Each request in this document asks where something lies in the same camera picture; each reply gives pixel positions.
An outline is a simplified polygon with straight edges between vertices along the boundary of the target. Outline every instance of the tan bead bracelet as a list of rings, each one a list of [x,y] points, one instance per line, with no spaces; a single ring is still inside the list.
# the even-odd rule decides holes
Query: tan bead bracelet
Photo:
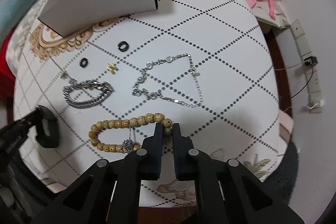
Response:
[[[139,116],[137,118],[125,119],[125,120],[104,120],[99,121],[91,127],[89,132],[89,138],[91,139],[91,145],[97,147],[98,150],[104,152],[118,152],[118,153],[129,153],[130,150],[125,148],[122,144],[105,144],[98,140],[98,134],[100,134],[105,129],[112,128],[135,128],[140,126],[145,126],[148,123],[160,122],[164,127],[164,135],[169,136],[171,134],[171,127],[173,122],[171,119],[165,118],[162,113],[147,113],[145,116]],[[132,150],[138,150],[141,148],[140,144],[132,143]]]

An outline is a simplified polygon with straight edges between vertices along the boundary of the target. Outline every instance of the silver chain necklace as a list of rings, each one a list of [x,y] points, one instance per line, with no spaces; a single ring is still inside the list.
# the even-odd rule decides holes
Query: silver chain necklace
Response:
[[[113,89],[111,85],[107,82],[97,82],[96,80],[86,80],[84,82],[77,82],[76,79],[69,77],[69,75],[64,72],[61,76],[62,78],[69,78],[69,84],[63,87],[63,97],[65,101],[68,103],[69,106],[74,108],[88,108],[93,107],[95,105],[100,104],[103,102],[110,94],[112,93]],[[100,90],[100,93],[91,98],[87,101],[75,101],[70,98],[70,93],[74,90],[82,90],[82,89],[89,89],[89,90]]]
[[[162,93],[161,93],[161,90],[158,90],[157,92],[151,92],[149,93],[148,90],[146,89],[139,89],[139,85],[140,84],[143,84],[146,79],[147,79],[147,76],[146,76],[146,73],[148,70],[151,70],[154,66],[156,65],[161,65],[161,64],[164,64],[164,63],[171,63],[179,58],[183,58],[183,57],[188,57],[189,58],[189,64],[190,64],[190,73],[192,75],[192,77],[194,78],[194,81],[195,81],[195,84],[196,84],[196,88],[198,90],[198,94],[199,94],[199,103],[197,103],[196,105],[194,104],[189,104],[189,103],[186,103],[184,101],[181,101],[181,100],[176,100],[176,99],[173,99],[173,98],[170,98],[170,97],[164,97],[162,96]],[[147,100],[155,100],[156,98],[161,98],[162,100],[166,100],[166,101],[170,101],[170,102],[174,102],[176,104],[180,104],[180,105],[183,105],[183,106],[188,106],[188,107],[199,107],[202,105],[203,103],[203,96],[202,96],[202,91],[200,89],[200,86],[198,84],[198,81],[197,81],[197,78],[196,76],[199,76],[199,72],[196,72],[196,69],[194,67],[194,63],[193,63],[193,60],[191,58],[191,55],[190,54],[178,54],[177,56],[167,56],[165,59],[158,59],[157,61],[153,61],[153,62],[148,62],[146,63],[145,67],[143,69],[140,70],[140,73],[141,73],[141,76],[139,76],[133,86],[133,90],[132,90],[132,95],[133,96],[141,96],[142,94],[144,94],[145,96],[147,96]]]

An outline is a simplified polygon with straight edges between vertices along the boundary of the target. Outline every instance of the gray rug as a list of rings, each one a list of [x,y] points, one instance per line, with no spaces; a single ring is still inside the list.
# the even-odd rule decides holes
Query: gray rug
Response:
[[[264,181],[264,184],[285,204],[289,204],[299,168],[299,155],[290,141],[279,167]]]

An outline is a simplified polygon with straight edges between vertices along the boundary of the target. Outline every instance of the black plug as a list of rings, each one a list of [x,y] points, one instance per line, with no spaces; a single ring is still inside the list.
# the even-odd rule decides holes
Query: black plug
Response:
[[[318,64],[316,56],[310,56],[303,60],[303,63],[306,67],[313,68]]]

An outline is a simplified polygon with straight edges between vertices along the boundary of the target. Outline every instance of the tablecloth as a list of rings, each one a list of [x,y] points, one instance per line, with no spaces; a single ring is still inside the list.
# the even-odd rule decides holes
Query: tablecloth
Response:
[[[117,44],[130,48],[120,52]],[[132,86],[147,62],[189,53],[194,61],[204,102],[191,108],[161,99],[132,96]],[[212,158],[236,158],[264,180],[277,166],[278,92],[272,61],[262,31],[246,0],[159,0],[156,11],[97,23],[77,36],[59,37],[36,20],[22,52],[14,95],[14,118],[37,105],[58,118],[61,132],[56,149],[41,148],[34,128],[21,147],[26,165],[40,179],[70,185],[98,159],[122,159],[125,154],[98,151],[90,145],[92,124],[106,119],[130,119],[161,112],[178,122],[182,135]],[[89,63],[80,67],[82,58]],[[108,63],[118,71],[107,71]],[[155,66],[142,84],[163,96],[197,103],[198,91],[186,58]],[[64,71],[78,81],[109,82],[114,92],[102,104],[76,109],[62,96]],[[73,92],[76,100],[97,93]],[[132,140],[142,143],[155,124],[136,128]],[[103,132],[104,143],[122,143],[128,129]],[[140,206],[172,207],[195,204],[193,182],[177,182],[171,141],[163,144],[161,177],[142,181]]]

